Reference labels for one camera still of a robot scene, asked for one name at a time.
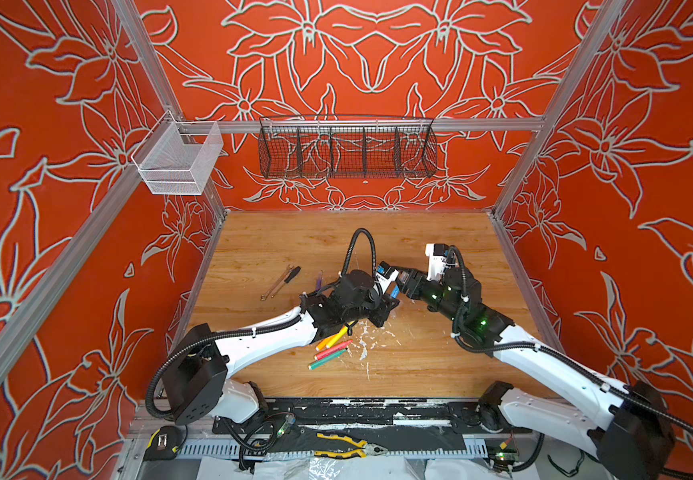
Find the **purple highlighter pen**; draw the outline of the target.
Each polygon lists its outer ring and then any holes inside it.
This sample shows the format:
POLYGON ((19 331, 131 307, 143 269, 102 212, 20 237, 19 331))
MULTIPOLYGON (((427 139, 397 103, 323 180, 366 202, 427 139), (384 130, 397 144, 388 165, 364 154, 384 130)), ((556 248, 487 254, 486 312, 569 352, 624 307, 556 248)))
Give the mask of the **purple highlighter pen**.
POLYGON ((322 286, 324 286, 324 272, 320 270, 320 272, 318 272, 318 278, 316 278, 316 292, 320 292, 322 286))

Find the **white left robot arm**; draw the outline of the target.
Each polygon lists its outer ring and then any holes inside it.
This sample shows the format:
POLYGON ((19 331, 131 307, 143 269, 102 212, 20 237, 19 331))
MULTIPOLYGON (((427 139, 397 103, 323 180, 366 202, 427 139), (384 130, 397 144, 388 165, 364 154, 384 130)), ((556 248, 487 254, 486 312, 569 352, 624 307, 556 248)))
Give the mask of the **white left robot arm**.
POLYGON ((200 324, 170 349, 146 389, 144 405, 153 418, 188 425, 204 416, 244 423, 260 410, 260 390, 232 378, 244 368, 286 350, 350 332, 361 320, 380 328, 398 304, 389 286, 395 268, 370 254, 366 271, 350 269, 357 240, 375 241, 365 228, 350 239, 336 281, 302 294, 300 305, 272 319, 236 330, 214 331, 200 324))

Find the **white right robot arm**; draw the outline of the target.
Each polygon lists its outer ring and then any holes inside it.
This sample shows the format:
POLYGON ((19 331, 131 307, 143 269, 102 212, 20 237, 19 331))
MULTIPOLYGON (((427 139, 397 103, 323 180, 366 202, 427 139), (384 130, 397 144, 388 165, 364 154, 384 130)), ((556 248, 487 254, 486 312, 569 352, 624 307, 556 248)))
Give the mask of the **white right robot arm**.
POLYGON ((552 437, 595 458, 616 479, 693 479, 693 472, 667 466, 674 431, 693 436, 693 425, 670 414, 656 389, 590 369, 485 305, 456 247, 429 244, 425 254, 426 271, 398 268, 399 292, 450 320, 451 337, 462 350, 510 365, 560 397, 534 399, 495 382, 480 398, 484 428, 513 426, 552 437))

